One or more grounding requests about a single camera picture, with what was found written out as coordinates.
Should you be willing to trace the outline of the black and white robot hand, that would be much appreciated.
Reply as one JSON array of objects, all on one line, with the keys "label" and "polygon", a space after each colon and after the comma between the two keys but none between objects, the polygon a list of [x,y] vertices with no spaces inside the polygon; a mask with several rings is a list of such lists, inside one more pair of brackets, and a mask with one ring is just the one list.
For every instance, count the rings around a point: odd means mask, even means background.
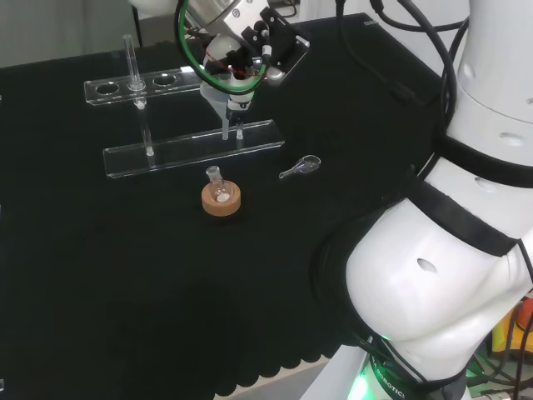
[{"label": "black and white robot hand", "polygon": [[[305,57],[310,43],[279,13],[270,10],[265,16],[274,18],[268,24],[271,56],[265,72],[260,72],[254,65],[248,49],[224,35],[215,36],[205,47],[204,70],[212,73],[219,83],[235,88],[253,84],[257,79],[271,87],[279,87]],[[222,120],[222,129],[225,131],[232,123],[242,122],[242,116],[249,109],[254,96],[253,92],[230,95],[206,82],[201,84],[200,92]]]}]

